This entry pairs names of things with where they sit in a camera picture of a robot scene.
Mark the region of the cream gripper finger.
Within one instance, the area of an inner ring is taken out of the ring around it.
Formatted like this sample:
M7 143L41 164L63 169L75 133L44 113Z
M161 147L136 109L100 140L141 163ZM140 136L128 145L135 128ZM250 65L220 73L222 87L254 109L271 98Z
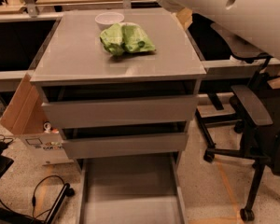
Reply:
M192 24L192 11L188 8L183 8L175 14L178 25L186 31Z

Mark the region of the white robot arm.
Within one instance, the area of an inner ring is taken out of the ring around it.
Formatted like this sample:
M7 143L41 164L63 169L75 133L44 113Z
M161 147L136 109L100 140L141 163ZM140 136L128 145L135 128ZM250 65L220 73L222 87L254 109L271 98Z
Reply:
M280 0L157 0L187 7L280 60Z

